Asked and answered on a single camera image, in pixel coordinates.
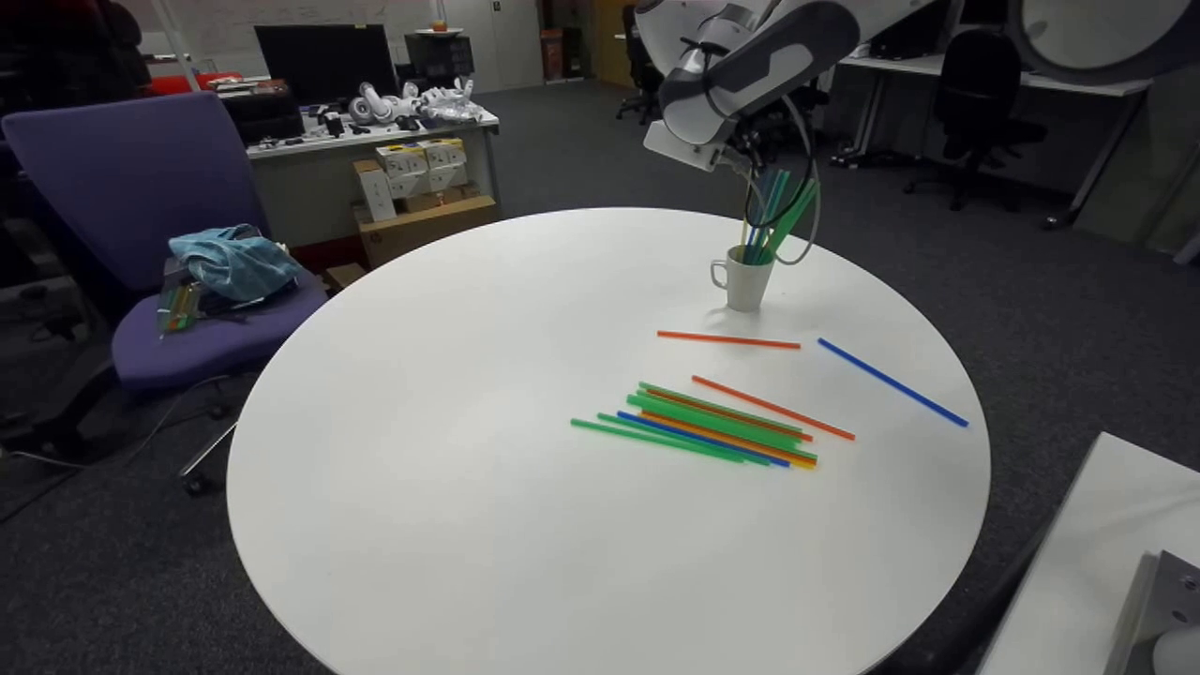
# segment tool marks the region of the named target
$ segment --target black chair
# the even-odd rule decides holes
[[[1047,140],[1047,126],[1012,120],[1019,94],[1019,53],[1007,35],[965,29],[949,41],[934,115],[945,133],[945,159],[962,163],[940,176],[919,176],[904,191],[949,189],[949,208],[965,210],[967,191],[999,191],[988,164],[1000,164],[999,150],[1018,159],[1018,148]]]
[[[637,124],[644,126],[648,120],[660,115],[658,89],[665,86],[665,76],[654,66],[648,53],[644,53],[644,41],[634,21],[634,3],[623,8],[623,29],[628,29],[630,78],[637,89],[630,94],[630,101],[623,101],[617,120],[623,120],[628,113],[637,113]]]

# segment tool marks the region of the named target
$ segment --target round white table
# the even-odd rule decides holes
[[[992,438],[945,338],[813,246],[739,315],[708,258],[739,224],[562,210],[419,246],[309,318],[230,454],[238,550],[335,673],[768,675],[887,660],[962,576]],[[804,354],[660,340],[758,333]],[[829,338],[970,426],[817,349]],[[817,430],[817,474],[728,464],[569,426],[689,376]]]

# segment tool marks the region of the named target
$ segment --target white mug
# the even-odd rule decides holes
[[[728,293],[732,311],[758,311],[774,271],[778,271],[774,258],[747,261],[747,244],[732,246],[728,258],[708,261],[708,279],[717,289]]]

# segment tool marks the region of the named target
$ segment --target purple chair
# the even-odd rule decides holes
[[[169,236],[232,220],[268,233],[247,154],[213,94],[15,113],[3,134],[70,236],[142,298],[112,331],[120,388],[172,390],[268,360],[324,308],[324,281],[302,271],[293,298],[238,324],[212,318],[172,338],[157,331]]]

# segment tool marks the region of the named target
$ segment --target gray carpet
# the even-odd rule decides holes
[[[552,86],[488,96],[502,115],[507,214],[562,208],[739,210],[612,120],[619,94]],[[1200,468],[1200,274],[1025,214],[899,196],[912,171],[829,171],[824,246],[854,258],[957,346],[995,436],[983,541],[945,606],[893,663],[922,673],[1047,529],[1100,430]],[[3,390],[37,365],[3,355]],[[110,400],[112,459],[0,525],[0,673],[324,673],[263,606],[230,544],[224,506],[188,498],[175,464],[217,424],[204,393],[140,450],[169,400]],[[37,486],[0,474],[0,506]]]

